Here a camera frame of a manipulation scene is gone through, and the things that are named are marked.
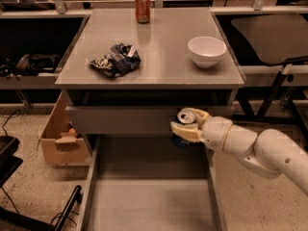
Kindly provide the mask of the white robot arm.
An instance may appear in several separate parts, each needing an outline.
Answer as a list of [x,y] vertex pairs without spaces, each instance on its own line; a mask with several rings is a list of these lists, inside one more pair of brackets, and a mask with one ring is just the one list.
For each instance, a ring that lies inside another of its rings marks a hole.
[[261,133],[236,125],[231,119],[184,108],[170,123],[173,134],[188,142],[232,155],[244,167],[264,178],[284,174],[308,193],[308,154],[276,129]]

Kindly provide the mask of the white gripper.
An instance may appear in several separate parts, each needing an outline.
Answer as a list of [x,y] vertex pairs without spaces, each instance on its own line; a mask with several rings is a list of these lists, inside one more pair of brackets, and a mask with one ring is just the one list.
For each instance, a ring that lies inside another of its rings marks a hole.
[[190,142],[204,142],[208,149],[221,151],[233,121],[222,116],[211,116],[196,108],[185,108],[183,110],[183,123],[172,121],[171,131],[178,137]]

